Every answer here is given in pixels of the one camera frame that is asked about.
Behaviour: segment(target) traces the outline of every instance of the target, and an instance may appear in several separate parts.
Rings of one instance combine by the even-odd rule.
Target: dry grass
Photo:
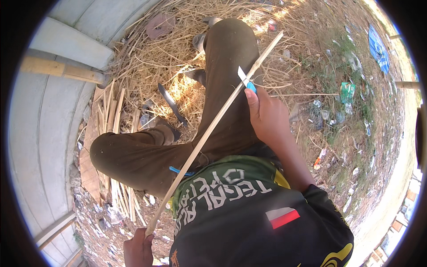
[[[273,10],[268,12],[264,7],[272,7]],[[154,115],[163,116],[181,131],[182,136],[178,143],[193,140],[203,112],[205,89],[182,72],[205,66],[205,55],[197,53],[192,46],[195,35],[208,31],[208,26],[202,22],[204,17],[217,16],[243,20],[253,28],[260,39],[260,52],[276,35],[274,32],[267,31],[269,20],[273,20],[277,24],[277,31],[285,30],[285,36],[261,66],[265,73],[266,89],[271,94],[279,95],[286,104],[289,97],[285,99],[280,95],[317,92],[304,86],[303,83],[307,78],[304,78],[301,63],[294,56],[305,50],[305,42],[298,39],[298,34],[306,33],[303,30],[303,23],[290,14],[291,9],[297,11],[299,6],[267,6],[259,3],[220,0],[161,1],[129,28],[127,41],[117,43],[115,47],[116,62],[110,67],[110,73],[112,77],[116,77],[119,88],[127,89],[123,105],[125,116],[122,117],[120,132],[132,126],[133,110],[142,108],[147,100],[151,100],[154,103],[152,107]],[[159,13],[174,15],[177,24],[170,34],[159,40],[151,40],[145,33],[145,26],[150,18]],[[290,51],[289,61],[283,59],[283,49]],[[188,121],[188,127],[183,127],[176,119],[171,108],[158,92],[158,83],[161,83],[177,102],[180,113]]]

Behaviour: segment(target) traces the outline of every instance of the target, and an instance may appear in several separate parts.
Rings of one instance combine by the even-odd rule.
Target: left hand
[[[123,242],[126,267],[147,267],[153,264],[151,245],[154,235],[145,238],[146,228],[138,228],[131,240]]]

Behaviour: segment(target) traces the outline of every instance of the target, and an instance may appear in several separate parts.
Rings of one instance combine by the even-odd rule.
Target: blue string
[[[173,172],[176,172],[176,173],[179,173],[179,172],[180,172],[180,170],[178,170],[177,168],[174,168],[174,167],[172,167],[172,166],[169,166],[169,170],[171,170],[171,171],[173,171]],[[192,175],[194,175],[194,174],[195,174],[195,172],[185,173],[185,174],[184,174],[184,176],[192,176]]]

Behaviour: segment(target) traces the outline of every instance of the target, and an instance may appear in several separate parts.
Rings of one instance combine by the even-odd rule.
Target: knife blade
[[[255,93],[257,93],[257,89],[255,88],[255,85],[248,80],[248,78],[246,77],[246,74],[243,72],[243,70],[240,66],[237,69],[237,74],[239,75],[240,79],[242,80],[242,82],[244,83],[246,88],[249,88],[252,91],[254,91]]]
[[[175,114],[175,116],[177,117],[177,119],[182,122],[182,125],[184,125],[185,127],[188,126],[187,121],[185,120],[185,118],[183,116],[181,116],[181,114],[179,114],[179,110],[178,110],[178,106],[176,105],[175,101],[173,100],[173,98],[170,96],[170,94],[166,91],[166,89],[163,87],[163,85],[161,85],[160,83],[157,84],[157,87],[161,93],[161,95],[164,97],[164,99],[166,100],[166,103],[170,106],[170,108],[172,109],[173,113]]]

